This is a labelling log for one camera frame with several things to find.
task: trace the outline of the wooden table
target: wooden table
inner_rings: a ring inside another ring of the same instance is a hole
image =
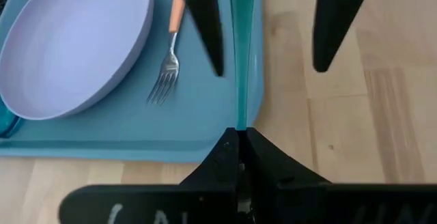
[[[264,0],[264,103],[256,128],[334,182],[437,182],[435,0],[366,0],[332,69],[311,67],[315,0]],[[197,165],[0,159],[1,223],[57,223],[70,191],[178,183]]]

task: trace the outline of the fork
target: fork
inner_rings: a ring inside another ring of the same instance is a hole
[[[147,98],[148,104],[162,104],[170,94],[170,91],[173,89],[178,79],[179,60],[175,54],[175,44],[182,15],[184,14],[184,8],[184,0],[173,0],[169,27],[170,49],[161,63],[158,80],[156,80],[156,83]]]

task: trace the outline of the blue cup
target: blue cup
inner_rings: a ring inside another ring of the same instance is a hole
[[[14,115],[0,100],[0,138],[10,137],[16,130],[20,118]]]

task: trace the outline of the orange handle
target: orange handle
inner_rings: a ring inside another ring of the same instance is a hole
[[[179,31],[180,21],[184,14],[185,0],[173,0],[170,16],[170,33]]]

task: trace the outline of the teal rod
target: teal rod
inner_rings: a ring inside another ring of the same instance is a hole
[[[247,87],[253,0],[231,0],[237,85],[237,130],[247,127]]]

